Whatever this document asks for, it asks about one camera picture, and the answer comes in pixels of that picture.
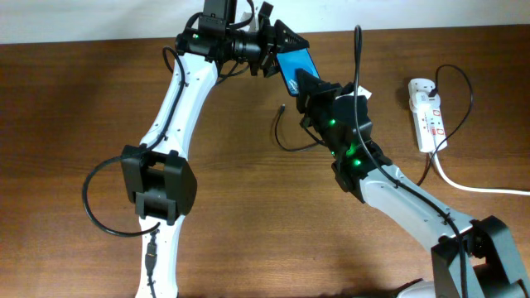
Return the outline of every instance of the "black cable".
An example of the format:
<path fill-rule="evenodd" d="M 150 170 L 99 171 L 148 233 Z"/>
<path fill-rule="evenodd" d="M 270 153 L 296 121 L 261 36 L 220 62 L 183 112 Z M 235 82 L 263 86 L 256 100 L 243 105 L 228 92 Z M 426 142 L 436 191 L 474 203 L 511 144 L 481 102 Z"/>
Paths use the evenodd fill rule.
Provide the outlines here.
<path fill-rule="evenodd" d="M 196 14 L 191 16 L 190 19 L 188 20 L 188 22 L 185 24 L 185 27 L 186 28 L 192 28 L 193 24 L 195 24 L 195 22 L 200 17 L 200 15 L 202 15 L 202 12 L 197 12 Z"/>
<path fill-rule="evenodd" d="M 243 22 L 240 22 L 240 23 L 237 23 L 237 24 L 228 25 L 228 29 L 232 29 L 232 30 L 241 29 L 244 26 L 247 26 L 248 24 L 250 24 L 250 22 L 254 19 L 254 2 L 252 2 L 252 0 L 247 0 L 247 2 L 250 5 L 250 9 L 252 11 L 252 16 L 250 16 L 249 19 L 247 19 L 247 20 L 245 20 Z"/>
<path fill-rule="evenodd" d="M 152 298 L 157 298 L 157 294 L 155 293 L 155 283 L 152 281 L 152 276 L 147 276 L 147 281 L 148 281 L 149 288 L 151 288 Z"/>
<path fill-rule="evenodd" d="M 137 237 L 137 236 L 142 236 L 144 234 L 147 234 L 147 233 L 151 233 L 153 231 L 156 231 L 158 226 L 160 226 L 160 223 L 157 223 L 155 224 L 154 227 L 152 228 L 149 228 L 145 231 L 140 231 L 140 232 L 135 232 L 135 233 L 127 233 L 127 232 L 120 232 L 120 231 L 117 231 L 117 230 L 113 230 L 111 228 L 108 228 L 106 227 L 104 224 L 100 223 L 94 216 L 94 214 L 92 213 L 92 210 L 90 209 L 90 206 L 89 206 L 89 196 L 88 196 L 88 192 L 89 192 L 89 184 L 90 184 L 90 181 L 92 180 L 92 178 L 94 178 L 94 176 L 99 172 L 101 171 L 105 166 L 108 166 L 110 164 L 113 164 L 114 162 L 118 162 L 118 161 L 123 161 L 125 159 L 128 159 L 128 158 L 132 158 L 132 157 L 138 157 L 138 156 L 143 156 L 145 153 L 151 151 L 152 149 L 154 149 L 156 146 L 158 146 L 158 144 L 160 144 L 162 142 L 162 140 L 164 139 L 164 137 L 166 137 L 166 132 L 171 124 L 171 119 L 173 118 L 173 115 L 175 114 L 175 110 L 176 110 L 176 104 L 178 103 L 179 99 L 181 98 L 181 95 L 182 95 L 182 91 L 184 90 L 184 86 L 186 85 L 186 75 L 184 74 L 184 66 L 182 66 L 182 62 L 181 62 L 181 59 L 179 58 L 179 56 L 176 54 L 176 52 L 171 49 L 171 53 L 175 56 L 175 60 L 177 62 L 177 64 L 179 65 L 179 69 L 180 69 L 180 72 L 181 72 L 181 85 L 179 86 L 179 91 L 175 97 L 175 100 L 173 101 L 173 105 L 171 106 L 171 110 L 169 112 L 169 115 L 167 117 L 167 121 L 166 123 L 164 124 L 164 127 L 163 129 L 161 130 L 161 133 L 160 135 L 158 135 L 157 139 L 155 140 L 155 142 L 150 145 L 149 147 L 146 148 L 145 151 L 142 151 L 142 152 L 139 152 L 139 153 L 135 153 L 135 154 L 130 154 L 130 155 L 121 155 L 121 156 L 116 156 L 116 157 L 113 157 L 113 158 L 110 158 L 106 161 L 103 161 L 101 162 L 100 164 L 98 164 L 87 176 L 86 176 L 86 179 L 84 180 L 84 183 L 83 183 L 83 189 L 81 190 L 81 196 L 82 196 L 82 199 L 83 199 L 83 207 L 84 207 L 84 211 L 86 212 L 86 214 L 89 216 L 89 219 L 90 221 L 92 221 L 92 223 L 100 228 L 102 231 L 104 231 L 105 233 L 109 233 L 111 235 L 114 235 L 114 236 L 119 236 L 119 237 L 127 237 L 127 238 L 130 238 L 130 237 Z"/>
<path fill-rule="evenodd" d="M 164 46 L 162 48 L 162 57 L 164 57 L 164 63 L 166 64 L 166 67 L 167 69 L 173 73 L 173 68 L 171 67 L 170 63 L 169 63 L 169 60 L 167 59 L 167 53 L 166 51 L 169 51 L 170 53 L 173 54 L 174 57 L 177 57 L 178 54 L 175 52 L 175 50 L 173 50 L 170 46 Z"/>
<path fill-rule="evenodd" d="M 431 164 L 429 163 L 430 159 L 431 158 L 429 158 L 429 155 L 426 154 L 425 168 L 423 169 L 422 178 L 420 178 L 420 180 L 416 183 L 416 185 L 418 185 L 418 186 L 422 185 L 422 183 L 425 180 L 425 178 L 427 178 L 427 174 L 429 174 L 429 169 L 431 168 Z"/>
<path fill-rule="evenodd" d="M 322 140 L 319 140 L 318 137 L 315 137 L 314 134 L 312 134 L 309 129 L 307 129 L 307 127 L 304 127 L 304 130 L 307 132 L 307 134 L 309 135 L 309 137 L 311 137 L 313 140 L 315 140 L 315 142 L 319 145 L 322 145 L 324 147 L 327 147 L 327 145 L 324 143 L 324 141 Z"/>
<path fill-rule="evenodd" d="M 223 76 L 221 76 L 221 74 L 220 74 L 219 77 L 222 78 L 222 79 L 219 80 L 217 83 L 215 83 L 215 86 L 217 86 L 219 84 L 222 84 L 227 78 L 231 77 L 232 74 L 234 73 L 235 69 L 238 68 L 238 65 L 239 65 L 239 63 L 236 62 L 234 64 L 234 67 L 232 67 L 232 69 L 227 74 L 222 74 Z"/>
<path fill-rule="evenodd" d="M 220 78 L 224 78 L 224 77 L 234 77 L 234 76 L 238 76 L 238 75 L 242 75 L 244 74 L 248 69 L 250 68 L 250 65 L 247 65 L 245 66 L 245 68 L 243 68 L 242 70 L 236 72 L 236 73 L 233 73 L 233 74 L 220 74 L 219 77 Z"/>
<path fill-rule="evenodd" d="M 274 125 L 274 137 L 276 138 L 276 143 L 278 144 L 278 146 L 283 151 L 287 151 L 287 152 L 302 152 L 302 151 L 307 151 L 307 150 L 319 145 L 318 142 L 314 142 L 312 144 L 305 145 L 305 146 L 299 147 L 299 148 L 286 148 L 286 147 L 284 147 L 280 143 L 280 139 L 278 138 L 278 124 L 280 123 L 280 118 L 282 118 L 283 112 L 285 112 L 285 104 L 282 104 L 282 106 L 278 110 L 278 115 L 277 115 L 277 118 L 276 118 L 276 124 Z"/>
<path fill-rule="evenodd" d="M 423 181 L 425 180 L 425 178 L 427 177 L 427 174 L 429 173 L 429 170 L 432 167 L 432 162 L 434 161 L 434 156 L 438 153 L 438 150 L 440 150 L 441 145 L 443 143 L 447 142 L 447 140 L 449 140 L 449 138 L 452 137 L 455 134 L 455 132 L 458 131 L 460 129 L 460 127 L 464 124 L 465 120 L 467 120 L 467 118 L 471 114 L 471 110 L 473 109 L 473 103 L 475 102 L 475 96 L 474 96 L 474 93 L 473 93 L 473 85 L 471 85 L 470 78 L 468 78 L 467 74 L 465 74 L 465 72 L 460 67 L 458 67 L 456 65 L 448 65 L 448 64 L 447 65 L 440 65 L 440 67 L 438 67 L 438 69 L 436 69 L 435 88 L 429 93 L 429 97 L 435 97 L 438 94 L 438 74 L 440 73 L 440 70 L 442 68 L 444 68 L 444 67 L 451 67 L 451 68 L 453 68 L 455 70 L 458 70 L 458 72 L 460 72 L 462 74 L 462 76 L 464 76 L 465 82 L 467 83 L 467 86 L 470 89 L 470 106 L 468 107 L 467 113 L 462 118 L 462 120 L 460 121 L 458 126 L 455 128 L 455 130 L 452 133 L 450 133 L 443 141 L 441 141 L 440 144 L 438 144 L 438 146 L 436 147 L 436 150 L 432 153 L 431 159 L 429 160 L 429 166 L 427 166 L 427 168 L 425 169 L 423 177 L 417 182 L 418 186 L 421 185 L 423 183 Z"/>
<path fill-rule="evenodd" d="M 355 128 L 357 129 L 357 132 L 360 132 L 359 128 L 359 119 L 357 117 L 357 102 L 358 102 L 358 89 L 359 89 L 359 77 L 360 77 L 360 63 L 361 63 L 361 50 L 363 47 L 363 32 L 361 30 L 360 26 L 355 27 L 355 45 L 354 45 L 354 55 L 355 55 L 355 81 L 354 81 L 354 120 L 355 120 Z M 390 180 L 392 183 L 396 185 L 396 187 L 401 187 L 404 190 L 408 191 L 409 193 L 415 195 L 418 199 L 423 201 L 424 203 L 431 206 L 444 220 L 453 232 L 455 233 L 456 240 L 458 242 L 459 246 L 459 254 L 460 254 L 460 281 L 461 281 L 461 287 L 462 287 L 462 296 L 463 298 L 468 298 L 467 295 L 467 275 L 465 273 L 466 269 L 466 263 L 465 263 L 465 251 L 464 251 L 464 245 L 462 243 L 462 237 L 460 235 L 460 232 L 458 228 L 455 226 L 455 223 L 453 223 L 451 219 L 450 214 L 444 213 L 438 207 L 436 204 L 432 203 L 428 198 L 423 196 L 422 194 L 418 193 L 417 191 L 413 190 L 412 188 L 408 187 L 407 185 L 404 185 L 400 180 L 392 178 L 375 160 L 375 158 L 370 153 L 369 149 L 366 147 L 366 144 L 364 143 L 363 137 L 360 133 L 357 133 L 357 138 L 359 139 L 359 142 L 362 145 L 362 148 L 364 149 L 364 152 L 368 156 L 368 158 L 371 160 L 371 162 L 378 168 L 378 170 L 387 177 L 388 180 Z"/>
<path fill-rule="evenodd" d="M 151 240 L 147 244 L 145 266 L 147 272 L 147 285 L 151 288 L 151 295 L 153 298 L 157 298 L 155 292 L 155 282 L 152 279 L 152 275 L 155 271 L 155 265 L 157 264 L 157 233 L 158 230 L 151 232 Z"/>

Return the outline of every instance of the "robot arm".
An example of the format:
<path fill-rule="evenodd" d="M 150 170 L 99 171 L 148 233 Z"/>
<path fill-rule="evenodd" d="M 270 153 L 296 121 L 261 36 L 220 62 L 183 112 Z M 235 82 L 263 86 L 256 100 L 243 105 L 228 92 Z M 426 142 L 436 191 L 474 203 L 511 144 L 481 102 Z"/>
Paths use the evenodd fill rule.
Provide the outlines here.
<path fill-rule="evenodd" d="M 152 151 L 122 161 L 128 197 L 136 205 L 142 228 L 161 224 L 155 241 L 150 235 L 142 237 L 142 276 L 137 297 L 152 297 L 150 285 L 153 282 L 159 298 L 172 298 L 178 294 L 176 252 L 179 232 L 194 203 L 197 189 L 196 178 L 187 162 L 191 135 L 205 98 L 215 85 L 218 70 L 229 60 L 249 63 L 252 75 L 257 75 L 259 70 L 266 77 L 282 72 L 289 94 L 296 96 L 297 109 L 304 114 L 301 125 L 305 128 L 313 126 L 335 157 L 332 169 L 340 187 L 362 203 L 384 212 L 431 251 L 435 283 L 429 285 L 429 293 L 434 294 L 436 288 L 437 296 L 461 295 L 457 286 L 460 284 L 460 259 L 458 247 L 455 247 L 455 233 L 434 209 L 404 189 L 396 188 L 370 163 L 359 150 L 356 133 L 363 136 L 373 156 L 394 179 L 450 213 L 450 220 L 460 234 L 466 236 L 468 253 L 487 258 L 486 265 L 489 266 L 479 271 L 466 260 L 470 296 L 486 297 L 493 295 L 491 293 L 496 296 L 524 295 L 529 286 L 528 275 L 506 226 L 495 218 L 476 221 L 414 185 L 371 140 L 372 123 L 368 118 L 366 99 L 361 99 L 359 110 L 355 111 L 351 97 L 346 95 L 351 92 L 351 86 L 342 88 L 339 84 L 320 80 L 311 58 L 304 59 L 309 65 L 297 67 L 304 70 L 292 70 L 296 72 L 296 81 L 293 81 L 286 71 L 292 65 L 286 66 L 278 56 L 306 50 L 309 43 L 280 21 L 271 26 L 268 18 L 272 6 L 266 2 L 258 14 L 258 32 L 235 30 L 229 25 L 234 22 L 234 5 L 235 2 L 229 0 L 206 0 L 205 11 L 198 16 L 199 29 L 187 27 L 177 37 L 176 52 L 184 67 L 185 87 L 177 99 L 182 74 L 176 70 L 161 110 L 141 144 L 149 147 L 155 143 L 167 122 L 170 122 L 169 129 L 163 141 Z M 169 118 L 176 100 L 176 111 Z M 359 132 L 352 128 L 354 113 L 360 119 Z M 141 150 L 144 149 L 127 146 L 123 154 Z M 163 165 L 163 170 L 157 167 L 159 164 Z M 152 246 L 148 244 L 152 242 L 156 244 L 156 253 L 149 249 Z M 157 264 L 149 281 L 144 263 L 153 258 Z M 496 286 L 487 287 L 491 281 Z"/>

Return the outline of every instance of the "white wall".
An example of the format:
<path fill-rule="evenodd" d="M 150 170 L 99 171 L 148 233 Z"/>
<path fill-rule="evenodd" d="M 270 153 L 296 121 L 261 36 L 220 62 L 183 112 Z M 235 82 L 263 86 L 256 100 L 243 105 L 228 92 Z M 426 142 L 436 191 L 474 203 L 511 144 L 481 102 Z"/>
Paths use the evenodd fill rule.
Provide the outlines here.
<path fill-rule="evenodd" d="M 530 0 L 268 0 L 297 32 L 530 23 Z M 259 6 L 262 0 L 255 1 Z M 0 0 L 0 43 L 169 37 L 203 0 Z M 238 19 L 248 4 L 238 1 Z"/>

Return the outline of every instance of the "brown wooden surface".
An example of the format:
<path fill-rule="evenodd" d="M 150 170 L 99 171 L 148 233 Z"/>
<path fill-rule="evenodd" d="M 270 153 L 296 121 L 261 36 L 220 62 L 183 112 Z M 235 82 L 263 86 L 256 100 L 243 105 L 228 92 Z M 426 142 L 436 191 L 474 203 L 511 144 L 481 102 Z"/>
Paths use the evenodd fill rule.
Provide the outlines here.
<path fill-rule="evenodd" d="M 353 33 L 305 35 L 323 79 L 352 80 Z M 0 296 L 131 297 L 141 240 L 109 236 L 87 219 L 81 184 L 92 167 L 137 144 L 169 84 L 160 52 L 172 39 L 0 46 Z M 361 84 L 373 91 L 373 139 L 417 180 L 407 82 L 453 63 L 467 71 L 476 104 L 441 153 L 464 185 L 528 188 L 530 26 L 366 31 Z M 446 128 L 467 109 L 465 82 L 441 75 Z M 229 79 L 212 90 L 191 143 L 199 181 L 178 254 L 183 296 L 319 296 L 390 289 L 432 278 L 430 254 L 391 219 L 343 193 L 325 148 L 280 151 L 310 139 L 282 79 Z M 511 228 L 530 268 L 530 199 L 459 191 L 430 174 L 424 188 L 462 212 Z M 96 176 L 94 212 L 138 230 L 119 166 Z"/>

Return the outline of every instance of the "blue smartphone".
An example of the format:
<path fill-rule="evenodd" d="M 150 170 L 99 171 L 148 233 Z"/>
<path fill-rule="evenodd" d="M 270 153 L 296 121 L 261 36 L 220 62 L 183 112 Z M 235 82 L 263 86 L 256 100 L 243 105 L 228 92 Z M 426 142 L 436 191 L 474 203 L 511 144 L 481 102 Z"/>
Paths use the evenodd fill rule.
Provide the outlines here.
<path fill-rule="evenodd" d="M 303 69 L 308 73 L 320 78 L 316 70 L 315 63 L 307 49 L 294 50 L 288 53 L 280 53 L 276 56 L 280 65 L 283 81 L 287 86 L 289 95 L 296 97 L 298 95 L 298 80 L 296 79 L 296 70 Z"/>

